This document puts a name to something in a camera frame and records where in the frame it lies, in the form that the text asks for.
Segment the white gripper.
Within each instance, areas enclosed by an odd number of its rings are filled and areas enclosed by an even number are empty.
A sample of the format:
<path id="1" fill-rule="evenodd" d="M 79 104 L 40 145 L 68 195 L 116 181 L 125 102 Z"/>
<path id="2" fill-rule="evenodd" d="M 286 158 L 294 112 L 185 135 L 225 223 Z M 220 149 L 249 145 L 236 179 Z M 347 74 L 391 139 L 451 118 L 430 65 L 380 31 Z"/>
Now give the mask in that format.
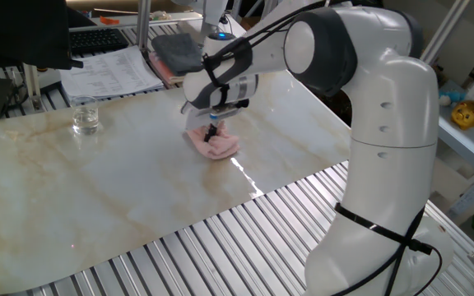
<path id="1" fill-rule="evenodd" d="M 216 135 L 219 122 L 237 115 L 248 106 L 248 99 L 215 105 L 207 100 L 186 101 L 180 109 L 180 113 L 186 117 L 186 131 L 209 126 L 203 139 L 205 142 L 209 142 L 210 138 Z"/>

